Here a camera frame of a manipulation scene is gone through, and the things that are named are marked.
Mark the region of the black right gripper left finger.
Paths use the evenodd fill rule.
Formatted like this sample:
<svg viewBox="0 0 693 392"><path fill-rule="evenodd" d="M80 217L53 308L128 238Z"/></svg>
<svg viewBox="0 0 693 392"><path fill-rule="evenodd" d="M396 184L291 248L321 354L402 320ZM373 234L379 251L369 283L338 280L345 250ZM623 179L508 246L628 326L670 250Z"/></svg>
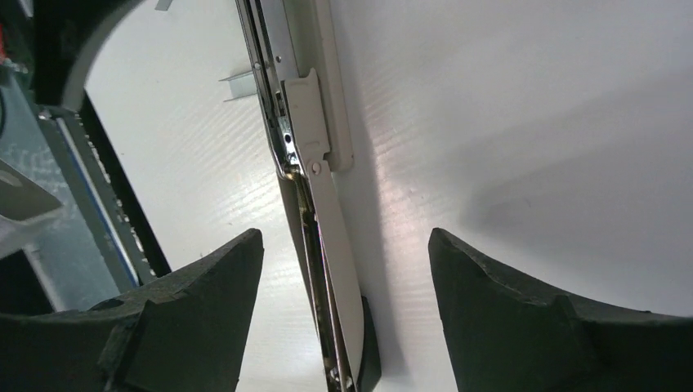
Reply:
<svg viewBox="0 0 693 392"><path fill-rule="evenodd" d="M93 306L1 317L4 391L233 391L261 277L262 233Z"/></svg>

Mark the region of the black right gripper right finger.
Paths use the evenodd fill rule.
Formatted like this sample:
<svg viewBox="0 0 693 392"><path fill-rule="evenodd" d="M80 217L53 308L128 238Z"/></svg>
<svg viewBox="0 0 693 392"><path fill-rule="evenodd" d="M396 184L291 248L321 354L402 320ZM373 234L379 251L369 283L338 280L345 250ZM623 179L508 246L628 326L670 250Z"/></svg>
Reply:
<svg viewBox="0 0 693 392"><path fill-rule="evenodd" d="M441 228L428 254L458 390L691 390L691 318L562 290Z"/></svg>

